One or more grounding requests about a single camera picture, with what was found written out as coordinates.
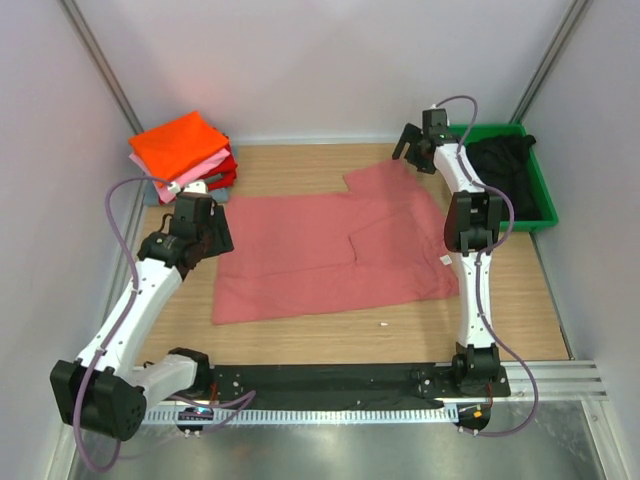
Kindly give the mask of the dusty pink t shirt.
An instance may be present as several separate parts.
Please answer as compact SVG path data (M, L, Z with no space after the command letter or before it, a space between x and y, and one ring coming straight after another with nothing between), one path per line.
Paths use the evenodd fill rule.
M444 216L398 160L345 175L345 192L234 197L234 249L212 322L256 322L455 297Z

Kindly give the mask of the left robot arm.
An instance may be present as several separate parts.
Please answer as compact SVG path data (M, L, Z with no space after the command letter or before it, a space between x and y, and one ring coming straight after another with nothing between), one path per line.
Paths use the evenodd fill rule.
M180 194L166 225L143 240L135 274L99 332L74 361L53 367L50 382L65 424L127 441L163 400L178 393L199 400L210 392L202 352L176 347L147 371L135 368L151 327L189 272L234 248L223 205L205 194Z

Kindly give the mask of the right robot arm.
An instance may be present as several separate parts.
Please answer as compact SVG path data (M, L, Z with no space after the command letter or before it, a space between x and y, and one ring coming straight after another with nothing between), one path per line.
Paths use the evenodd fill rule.
M421 173L440 173L451 192L443 237L457 268L461 322L451 365L428 377L430 394L507 397L510 387L492 335L489 285L503 199L475 172L442 107L423 111L421 126L405 125L392 154L401 157Z

